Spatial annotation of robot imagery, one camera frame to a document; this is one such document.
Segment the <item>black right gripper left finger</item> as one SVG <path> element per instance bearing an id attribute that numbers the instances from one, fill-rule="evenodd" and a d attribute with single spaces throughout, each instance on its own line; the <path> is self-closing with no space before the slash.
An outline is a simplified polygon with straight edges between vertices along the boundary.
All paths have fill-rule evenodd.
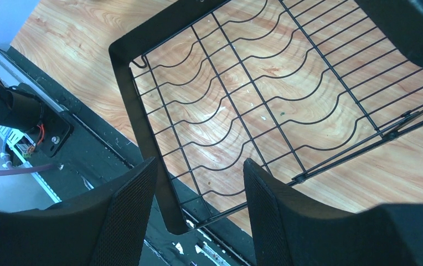
<path id="1" fill-rule="evenodd" d="M 157 170 L 150 157 L 47 209 L 0 212 L 0 265 L 138 265 Z"/>

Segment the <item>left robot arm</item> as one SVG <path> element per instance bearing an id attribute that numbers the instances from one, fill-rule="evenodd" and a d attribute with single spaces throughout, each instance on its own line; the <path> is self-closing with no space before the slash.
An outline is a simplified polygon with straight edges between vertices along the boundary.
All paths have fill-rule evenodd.
<path id="1" fill-rule="evenodd" d="M 0 79 L 0 126 L 30 132 L 42 121 L 44 105 L 34 95 L 6 87 Z"/>

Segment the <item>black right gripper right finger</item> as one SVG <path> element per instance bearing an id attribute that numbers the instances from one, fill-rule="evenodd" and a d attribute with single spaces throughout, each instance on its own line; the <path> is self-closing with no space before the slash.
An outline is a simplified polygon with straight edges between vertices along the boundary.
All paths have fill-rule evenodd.
<path id="1" fill-rule="evenodd" d="M 423 204 L 350 213 L 282 183 L 250 158 L 243 173 L 258 265 L 423 265 Z"/>

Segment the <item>black wire dish rack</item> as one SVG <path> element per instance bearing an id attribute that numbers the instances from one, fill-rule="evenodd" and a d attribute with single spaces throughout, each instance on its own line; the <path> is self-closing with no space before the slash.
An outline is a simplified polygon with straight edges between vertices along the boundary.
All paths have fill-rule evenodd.
<path id="1" fill-rule="evenodd" d="M 250 233 L 248 159 L 346 211 L 423 203 L 423 68 L 355 1 L 178 1 L 110 53 L 171 232 Z"/>

